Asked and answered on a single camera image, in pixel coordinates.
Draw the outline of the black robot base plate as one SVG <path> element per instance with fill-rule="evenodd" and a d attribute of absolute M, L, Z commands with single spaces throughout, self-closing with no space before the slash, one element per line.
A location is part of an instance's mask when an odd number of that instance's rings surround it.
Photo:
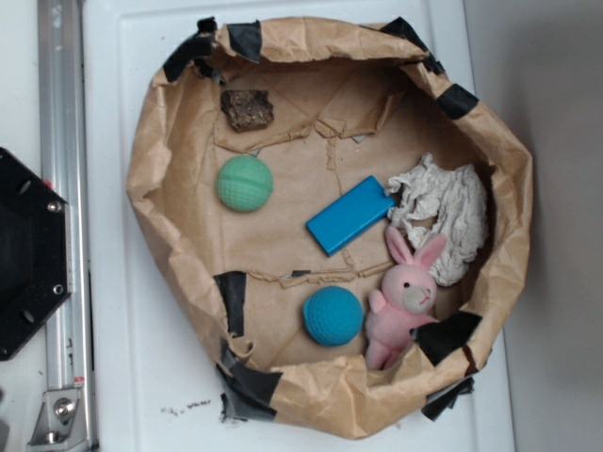
<path fill-rule="evenodd" d="M 70 295 L 66 202 L 1 150 L 1 360 L 13 359 Z"/>

